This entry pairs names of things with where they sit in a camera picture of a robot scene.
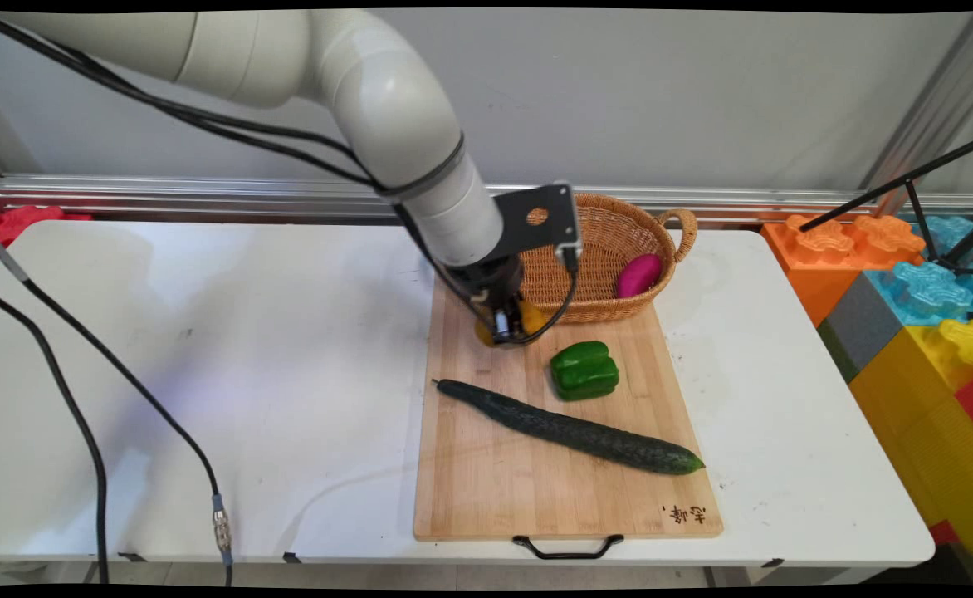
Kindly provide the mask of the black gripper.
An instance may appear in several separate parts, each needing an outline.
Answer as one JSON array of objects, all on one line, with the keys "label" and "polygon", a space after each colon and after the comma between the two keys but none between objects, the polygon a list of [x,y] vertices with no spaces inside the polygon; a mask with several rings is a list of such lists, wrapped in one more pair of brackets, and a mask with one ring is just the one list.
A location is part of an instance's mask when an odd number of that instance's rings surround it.
[{"label": "black gripper", "polygon": [[517,255],[450,268],[462,298],[491,319],[491,343],[508,344],[530,334],[530,317],[521,294],[524,265]]}]

